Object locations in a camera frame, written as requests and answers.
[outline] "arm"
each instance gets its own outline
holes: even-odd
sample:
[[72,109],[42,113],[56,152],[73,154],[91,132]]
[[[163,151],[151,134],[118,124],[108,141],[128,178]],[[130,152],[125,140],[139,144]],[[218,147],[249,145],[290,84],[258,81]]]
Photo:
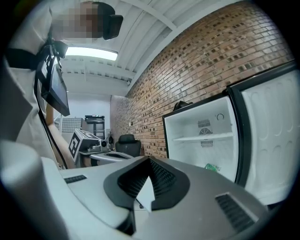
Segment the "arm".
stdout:
[[[75,168],[73,158],[72,158],[71,153],[68,149],[69,145],[68,145],[67,141],[61,136],[59,130],[54,125],[53,108],[49,104],[47,104],[47,108],[46,108],[46,123],[49,127],[49,130],[50,130],[57,146],[60,149],[61,154],[63,155],[63,157],[66,161],[67,167],[69,169],[70,168]],[[63,166],[64,164],[62,162],[62,159],[61,159],[61,157],[60,157],[60,155],[59,155],[59,153],[58,153],[58,151],[55,147],[53,148],[53,152],[54,152],[54,155],[55,155],[57,161]]]

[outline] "cable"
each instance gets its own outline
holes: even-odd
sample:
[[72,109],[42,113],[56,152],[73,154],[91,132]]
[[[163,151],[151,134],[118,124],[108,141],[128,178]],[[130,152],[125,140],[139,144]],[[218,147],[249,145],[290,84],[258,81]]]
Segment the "cable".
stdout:
[[60,149],[59,149],[59,147],[57,146],[57,144],[56,144],[56,142],[55,142],[55,140],[54,140],[54,138],[53,138],[53,136],[52,136],[52,134],[51,134],[51,132],[50,132],[50,129],[49,129],[47,123],[46,123],[45,117],[44,117],[43,112],[42,112],[42,110],[41,110],[41,106],[39,105],[39,102],[38,102],[38,95],[37,95],[37,92],[38,92],[38,78],[35,77],[35,80],[34,80],[34,95],[36,96],[36,99],[37,99],[37,105],[38,105],[38,108],[39,108],[39,111],[38,111],[39,118],[41,119],[42,125],[43,125],[44,130],[45,130],[45,132],[46,132],[46,134],[47,134],[47,137],[48,137],[49,142],[51,143],[51,141],[50,141],[50,139],[51,139],[51,140],[52,140],[52,143],[54,144],[54,146],[55,146],[55,148],[56,148],[56,150],[58,151],[58,154],[59,154],[60,157],[61,157],[61,160],[62,160],[62,162],[63,162],[65,168],[68,169],[67,163],[66,163],[66,161],[65,161],[65,159],[64,159],[64,157],[63,157],[63,155],[62,155],[62,153],[61,153],[61,151],[60,151]]

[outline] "vent grille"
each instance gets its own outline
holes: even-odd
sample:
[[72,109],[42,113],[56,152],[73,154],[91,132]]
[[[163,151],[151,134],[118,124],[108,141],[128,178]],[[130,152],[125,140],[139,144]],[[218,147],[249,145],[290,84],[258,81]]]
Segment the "vent grille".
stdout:
[[201,141],[201,147],[203,148],[211,148],[214,146],[214,142],[212,140]]
[[199,135],[211,134],[212,132],[208,128],[202,128]]
[[239,233],[254,224],[248,214],[231,198],[229,194],[216,197],[216,201],[225,213],[232,227]]
[[173,173],[149,159],[120,176],[118,185],[129,196],[136,198],[148,176],[153,185],[155,199],[170,191],[176,182]]
[[198,121],[198,127],[199,128],[204,128],[204,127],[209,127],[209,126],[210,126],[210,120],[209,119]]
[[65,178],[64,180],[67,184],[69,184],[69,183],[78,182],[78,181],[81,181],[81,180],[84,180],[84,179],[86,179],[86,176],[79,175],[79,176],[75,176],[75,177],[71,177],[71,178]]

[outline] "refrigerator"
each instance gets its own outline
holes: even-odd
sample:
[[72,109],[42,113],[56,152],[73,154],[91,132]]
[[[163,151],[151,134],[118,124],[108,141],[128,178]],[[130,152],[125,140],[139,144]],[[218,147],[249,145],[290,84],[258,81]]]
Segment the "refrigerator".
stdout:
[[283,201],[300,159],[300,73],[294,61],[163,116],[167,157],[214,171],[264,205]]

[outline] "brick wall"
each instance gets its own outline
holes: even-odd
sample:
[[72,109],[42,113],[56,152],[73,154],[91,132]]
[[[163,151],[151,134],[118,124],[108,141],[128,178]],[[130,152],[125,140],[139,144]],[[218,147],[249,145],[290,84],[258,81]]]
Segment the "brick wall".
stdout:
[[198,102],[291,58],[276,26],[256,5],[245,1],[219,9],[177,36],[126,97],[112,97],[115,142],[134,134],[142,141],[141,155],[166,157],[162,116],[176,102]]

